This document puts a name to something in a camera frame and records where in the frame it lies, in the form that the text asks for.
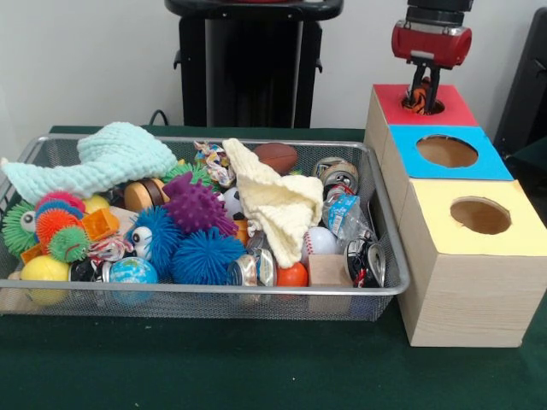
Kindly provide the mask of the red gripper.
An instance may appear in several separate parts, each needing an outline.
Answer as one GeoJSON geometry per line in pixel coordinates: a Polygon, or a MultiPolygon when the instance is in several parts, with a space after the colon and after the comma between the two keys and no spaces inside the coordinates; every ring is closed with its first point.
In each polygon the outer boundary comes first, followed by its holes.
{"type": "MultiPolygon", "coordinates": [[[[440,81],[440,67],[452,69],[465,61],[472,43],[472,30],[464,26],[436,26],[399,20],[393,27],[391,48],[395,57],[413,62],[432,62],[426,111],[435,106],[440,81]]],[[[410,104],[416,104],[416,91],[421,87],[424,65],[416,66],[410,90],[410,104]]]]}

